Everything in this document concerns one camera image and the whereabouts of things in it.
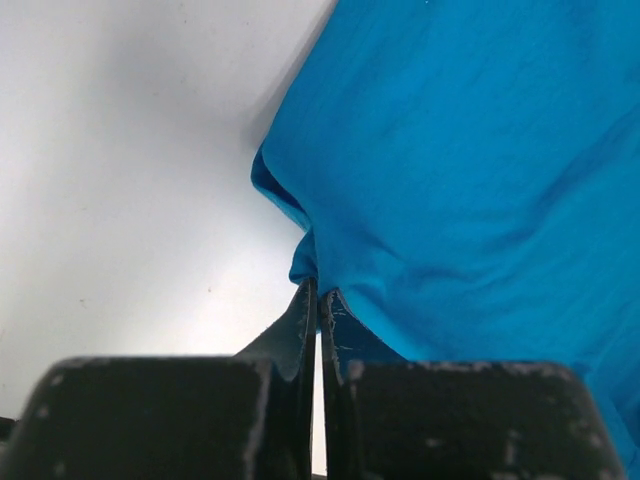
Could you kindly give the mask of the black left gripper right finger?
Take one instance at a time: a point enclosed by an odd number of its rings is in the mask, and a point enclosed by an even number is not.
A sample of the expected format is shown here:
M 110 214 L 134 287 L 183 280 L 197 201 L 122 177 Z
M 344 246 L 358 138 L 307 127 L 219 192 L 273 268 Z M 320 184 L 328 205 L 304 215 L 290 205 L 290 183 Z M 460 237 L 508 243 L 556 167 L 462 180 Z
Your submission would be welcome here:
M 621 479 L 584 384 L 540 362 L 412 362 L 338 291 L 319 306 L 332 479 Z

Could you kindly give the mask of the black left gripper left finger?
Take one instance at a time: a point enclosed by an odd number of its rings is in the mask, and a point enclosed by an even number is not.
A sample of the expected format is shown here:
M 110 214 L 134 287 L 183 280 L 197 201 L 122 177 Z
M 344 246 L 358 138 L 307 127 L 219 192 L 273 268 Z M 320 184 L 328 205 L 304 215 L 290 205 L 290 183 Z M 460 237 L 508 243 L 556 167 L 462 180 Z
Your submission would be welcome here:
M 4 436 L 5 479 L 307 479 L 317 287 L 232 356 L 75 357 Z

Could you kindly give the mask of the blue t shirt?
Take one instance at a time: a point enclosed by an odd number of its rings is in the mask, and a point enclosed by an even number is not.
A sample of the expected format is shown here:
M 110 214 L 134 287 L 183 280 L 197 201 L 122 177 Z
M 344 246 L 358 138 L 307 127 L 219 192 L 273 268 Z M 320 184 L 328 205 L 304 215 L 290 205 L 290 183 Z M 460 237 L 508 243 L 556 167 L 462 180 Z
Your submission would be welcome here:
M 253 162 L 401 355 L 551 360 L 639 475 L 639 5 L 340 1 Z

